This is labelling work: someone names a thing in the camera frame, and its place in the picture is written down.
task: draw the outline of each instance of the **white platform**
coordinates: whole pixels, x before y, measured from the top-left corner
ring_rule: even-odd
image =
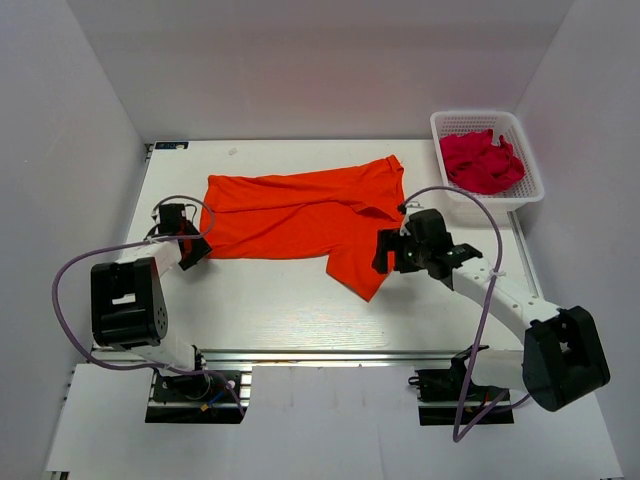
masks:
[[[151,372],[80,365],[47,468],[70,480],[598,480],[620,476],[594,395],[513,425],[420,427],[410,367],[254,369],[240,425],[145,424]]]
[[[155,150],[128,240],[144,237],[152,207],[184,193],[204,198],[210,174],[292,174],[363,164],[395,154],[405,167],[404,190],[441,183],[432,141],[216,141],[190,142],[184,150]],[[423,195],[423,206],[441,209],[441,193]],[[478,213],[462,226],[447,218],[457,243],[495,258],[493,232]],[[502,270],[527,284],[517,239],[506,215]],[[162,278],[170,328],[201,349],[459,351],[475,333],[480,309],[426,273],[392,274],[370,303],[325,273],[326,257],[306,260],[204,261]],[[520,348],[490,319],[485,340],[494,348]]]
[[[186,150],[155,151],[129,240],[148,231],[149,212],[161,198],[175,193],[202,198],[211,173],[287,174],[392,153],[406,169],[405,194],[438,182],[429,141],[191,142]],[[442,201],[440,194],[421,199],[448,217]],[[455,241],[494,258],[495,239],[486,226],[447,221]],[[503,269],[526,284],[530,266],[518,238],[509,218],[499,222]],[[392,275],[367,304],[330,278],[325,264],[325,258],[207,261],[186,273],[168,272],[163,290],[170,322],[201,348],[235,350],[221,355],[239,362],[250,356],[248,350],[366,350],[391,358],[398,350],[459,351],[471,343],[479,307],[425,273]],[[495,319],[484,340],[495,348],[520,347]],[[102,355],[113,360],[119,354]],[[282,359],[292,355],[282,353]],[[244,368],[252,364],[243,363]],[[594,395],[555,414],[529,403],[514,413],[514,425],[479,426],[456,445],[451,427],[419,426],[416,394],[406,385],[411,372],[411,365],[254,367],[241,425],[153,425],[144,423],[150,372],[79,365],[48,469],[71,472],[71,480],[620,475]]]

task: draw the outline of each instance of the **orange t-shirt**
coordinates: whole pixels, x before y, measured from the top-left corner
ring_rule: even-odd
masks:
[[[211,175],[209,258],[329,255],[327,273],[369,301],[386,275],[371,266],[378,230],[398,228],[404,169],[392,155],[357,167],[297,175]],[[200,231],[207,229],[203,210]]]

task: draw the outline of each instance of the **cable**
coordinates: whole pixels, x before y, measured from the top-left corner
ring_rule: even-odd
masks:
[[[500,271],[500,265],[502,264],[502,253],[503,253],[502,235],[500,234],[500,229],[498,228],[498,224],[496,223],[495,218],[493,218],[493,215],[491,215],[491,212],[489,212],[487,207],[485,207],[482,204],[482,202],[480,202],[480,200],[478,200],[476,197],[459,188],[437,185],[437,186],[427,187],[427,188],[418,190],[417,192],[410,195],[402,203],[402,205],[406,206],[411,200],[416,198],[418,195],[422,195],[423,193],[427,193],[435,190],[447,190],[450,192],[459,193],[460,195],[463,195],[469,198],[476,205],[478,205],[478,207],[480,207],[480,209],[484,212],[484,214],[489,219],[489,223],[491,223],[491,226],[493,227],[493,231],[496,234],[498,252],[496,254],[496,262],[493,267],[493,271],[494,272]],[[480,315],[480,322],[478,323],[478,330],[476,331],[476,337],[473,341],[473,345],[471,346],[471,354],[469,356],[469,365],[467,366],[467,372],[465,373],[464,380],[462,381],[462,389],[460,390],[460,397],[458,398],[458,405],[456,407],[456,416],[453,424],[453,441],[455,443],[458,443],[460,440],[462,440],[465,437],[465,435],[469,433],[469,430],[471,430],[474,425],[480,422],[489,412],[491,412],[491,410],[494,409],[494,407],[500,401],[502,401],[502,399],[506,396],[508,392],[508,390],[503,390],[502,392],[500,392],[498,396],[494,398],[489,405],[484,407],[475,417],[473,417],[473,419],[465,426],[465,428],[462,431],[460,431],[460,426],[462,423],[462,414],[464,412],[464,402],[467,398],[467,393],[469,392],[469,385],[471,384],[471,372],[473,372],[473,367],[475,366],[476,358],[478,357],[478,351],[480,349],[480,341],[482,339],[482,332],[484,332],[484,327],[487,323],[487,317],[489,316],[489,307],[491,306],[491,297],[493,295],[493,290],[496,285],[496,280],[497,280],[497,277],[495,275],[492,275],[491,279],[489,280],[489,286],[487,287],[487,293],[484,297],[484,304],[482,306],[482,313]]]
[[[55,276],[53,278],[53,282],[51,284],[51,303],[53,304],[53,311],[54,311],[54,313],[56,315],[56,318],[58,319],[58,323],[60,323],[60,327],[62,328],[64,334],[67,336],[67,338],[69,339],[71,344],[75,347],[75,349],[78,350],[78,352],[80,352],[80,354],[89,363],[93,363],[95,365],[98,365],[99,367],[106,368],[107,370],[115,370],[115,371],[131,371],[131,370],[140,370],[140,369],[143,369],[143,368],[151,368],[151,369],[156,369],[156,370],[157,369],[169,370],[170,372],[177,373],[179,375],[186,375],[186,376],[196,376],[196,375],[207,375],[207,374],[209,374],[209,375],[213,375],[214,377],[217,377],[218,379],[223,381],[225,383],[225,385],[227,385],[228,381],[224,377],[224,375],[222,375],[220,372],[217,372],[215,370],[194,370],[194,371],[192,371],[192,370],[182,370],[182,369],[175,368],[175,367],[172,367],[172,366],[169,366],[169,365],[162,365],[160,363],[152,363],[152,362],[137,363],[135,365],[113,365],[111,363],[99,360],[99,359],[95,358],[93,355],[91,355],[91,353],[89,351],[87,351],[82,346],[80,341],[77,339],[77,337],[75,336],[75,334],[73,333],[73,331],[69,327],[69,324],[67,323],[66,319],[64,318],[64,314],[62,313],[62,308],[60,307],[60,292],[59,292],[59,290],[60,290],[60,280],[62,280],[62,276],[65,274],[65,272],[67,270],[69,270],[69,268],[71,268],[73,265],[75,265],[79,261],[84,260],[85,258],[93,257],[95,255],[100,255],[100,254],[103,254],[103,253],[117,252],[117,251],[120,251],[120,250],[125,250],[127,248],[142,247],[144,245],[150,245],[151,243],[170,242],[170,241],[173,241],[173,240],[196,240],[198,238],[203,238],[209,232],[211,232],[211,230],[213,229],[213,218],[214,218],[213,211],[202,200],[198,200],[197,198],[190,197],[188,195],[170,195],[170,196],[160,200],[153,207],[153,211],[155,212],[160,205],[162,205],[163,203],[165,203],[165,202],[167,202],[169,200],[173,200],[175,198],[191,200],[192,202],[195,202],[195,203],[199,204],[202,208],[207,210],[207,212],[209,213],[209,218],[211,218],[211,223],[209,224],[209,226],[207,227],[207,229],[203,233],[199,233],[198,235],[174,235],[174,236],[155,237],[153,239],[145,239],[145,240],[143,240],[141,242],[125,243],[125,244],[121,244],[121,245],[115,245],[115,246],[112,246],[112,247],[98,248],[96,250],[91,250],[89,252],[80,254],[80,255],[72,258],[67,263],[65,263],[60,268],[60,270],[58,270],[56,272],[56,274],[55,274]],[[229,390],[231,392],[231,396],[233,397],[234,401],[238,405],[238,409],[240,410],[240,414],[244,417],[244,408],[242,407],[242,404],[240,403],[240,399],[238,398],[238,395],[236,394],[236,392],[232,388],[230,388]]]
[[[522,397],[516,403],[512,403],[511,405],[507,405],[506,407],[494,408],[492,413],[505,413],[510,410],[515,410],[516,408],[519,408],[520,406],[522,406],[522,404],[527,400],[529,400],[530,398],[531,398],[531,395],[527,393],[524,397]]]
[[[193,215],[191,215],[191,223],[193,223],[193,220],[196,218],[196,213],[198,213],[198,207],[193,203],[187,203],[185,205],[185,208],[186,207],[193,207]]]

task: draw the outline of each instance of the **plastic basket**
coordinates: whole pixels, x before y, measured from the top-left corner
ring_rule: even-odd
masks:
[[[433,132],[436,155],[438,156],[440,174],[442,175],[442,184],[457,187],[447,177],[442,151],[440,150],[440,139],[447,135],[464,135],[469,132],[481,132],[489,128],[493,129],[494,143],[497,144],[500,135],[504,135],[505,140],[513,145],[515,155],[524,164],[525,175],[522,180],[505,192],[496,195],[481,195],[477,193],[473,193],[473,195],[495,213],[511,212],[527,203],[542,200],[544,188],[538,167],[518,119],[509,112],[451,111],[436,112],[431,115],[431,130]],[[446,193],[455,212],[477,212],[478,207],[471,200],[454,192]]]

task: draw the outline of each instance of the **white wall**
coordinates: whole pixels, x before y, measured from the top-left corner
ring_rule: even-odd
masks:
[[[123,238],[144,147],[64,0],[0,2],[0,65],[0,476],[35,479],[78,361],[51,280]],[[88,268],[63,292],[87,344]]]
[[[640,478],[640,3],[577,0],[518,106],[545,200],[520,211],[545,294],[595,316],[599,391],[625,478]]]
[[[513,110],[572,0],[69,0],[146,141],[423,137]]]

